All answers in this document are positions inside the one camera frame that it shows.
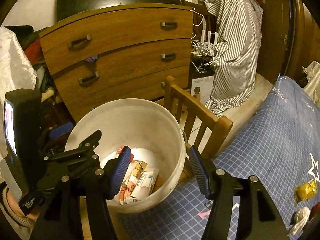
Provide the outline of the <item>person's left hand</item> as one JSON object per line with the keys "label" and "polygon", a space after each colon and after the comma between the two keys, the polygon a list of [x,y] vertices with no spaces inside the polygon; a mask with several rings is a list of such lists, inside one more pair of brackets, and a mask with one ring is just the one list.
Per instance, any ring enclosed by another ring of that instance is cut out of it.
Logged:
{"label": "person's left hand", "polygon": [[41,208],[39,206],[35,206],[28,215],[24,215],[10,190],[7,192],[7,201],[14,214],[16,214],[18,217],[29,218],[33,221],[37,221],[37,218],[41,212]]}

